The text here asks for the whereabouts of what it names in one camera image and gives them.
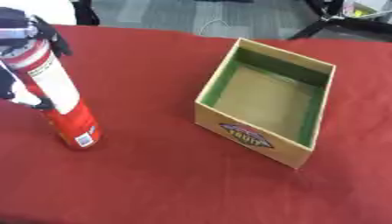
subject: cable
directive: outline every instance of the cable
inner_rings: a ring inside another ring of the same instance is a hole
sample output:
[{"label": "cable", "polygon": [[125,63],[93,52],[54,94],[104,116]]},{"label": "cable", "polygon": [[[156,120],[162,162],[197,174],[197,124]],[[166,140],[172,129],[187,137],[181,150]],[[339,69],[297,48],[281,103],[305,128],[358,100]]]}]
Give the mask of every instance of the cable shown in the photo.
[{"label": "cable", "polygon": [[211,25],[211,24],[213,24],[213,23],[216,23],[216,22],[221,22],[221,23],[223,23],[227,28],[230,28],[230,25],[228,25],[228,23],[226,23],[225,21],[221,20],[220,18],[216,18],[216,19],[213,19],[213,20],[207,22],[206,24],[204,24],[204,25],[201,27],[200,31],[199,31],[199,35],[200,35],[200,36],[203,36],[203,31],[204,31],[209,25]]}]

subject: table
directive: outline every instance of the table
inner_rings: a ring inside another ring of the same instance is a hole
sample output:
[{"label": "table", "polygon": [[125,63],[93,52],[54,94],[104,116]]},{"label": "table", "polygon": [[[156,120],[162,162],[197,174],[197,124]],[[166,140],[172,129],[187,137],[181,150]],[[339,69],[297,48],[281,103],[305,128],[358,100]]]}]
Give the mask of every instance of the table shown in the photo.
[{"label": "table", "polygon": [[67,150],[37,111],[0,102],[0,216],[64,224],[392,221],[392,45],[260,40],[338,66],[318,147],[294,171],[193,124],[234,43],[177,31],[60,27],[63,63],[105,138]]}]

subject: printed logo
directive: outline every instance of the printed logo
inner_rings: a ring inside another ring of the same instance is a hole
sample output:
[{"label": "printed logo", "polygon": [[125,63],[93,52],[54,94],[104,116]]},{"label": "printed logo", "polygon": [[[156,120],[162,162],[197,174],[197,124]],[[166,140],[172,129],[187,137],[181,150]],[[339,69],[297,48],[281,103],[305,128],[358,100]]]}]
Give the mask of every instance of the printed logo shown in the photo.
[{"label": "printed logo", "polygon": [[220,126],[242,144],[274,148],[262,135],[252,130],[227,123],[220,123]]}]

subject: box wall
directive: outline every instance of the box wall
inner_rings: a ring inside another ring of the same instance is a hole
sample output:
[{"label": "box wall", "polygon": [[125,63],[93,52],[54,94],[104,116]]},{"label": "box wall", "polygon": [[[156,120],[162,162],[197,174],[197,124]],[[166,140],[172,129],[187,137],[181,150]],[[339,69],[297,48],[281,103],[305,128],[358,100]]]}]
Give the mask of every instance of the box wall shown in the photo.
[{"label": "box wall", "polygon": [[[298,143],[279,137],[267,130],[253,127],[252,125],[237,120],[230,115],[223,115],[215,109],[199,103],[195,103],[195,122],[208,130],[293,168],[299,168],[312,154],[311,149],[307,149]],[[246,130],[251,129],[252,132],[261,135],[265,140],[267,140],[273,148],[242,143],[234,135],[222,128],[220,126],[222,123],[235,125]]]}]

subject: chair leg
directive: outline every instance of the chair leg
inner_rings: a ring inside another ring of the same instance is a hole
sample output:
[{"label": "chair leg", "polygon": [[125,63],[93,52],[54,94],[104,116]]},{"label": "chair leg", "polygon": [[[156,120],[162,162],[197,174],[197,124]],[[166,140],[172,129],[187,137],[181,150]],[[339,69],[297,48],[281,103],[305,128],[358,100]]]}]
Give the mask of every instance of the chair leg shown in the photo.
[{"label": "chair leg", "polygon": [[314,34],[318,33],[322,29],[326,28],[328,26],[328,22],[324,20],[319,20],[308,27],[304,28],[302,31],[299,31],[296,33],[294,36],[290,37],[289,40],[293,39],[307,39]]}]

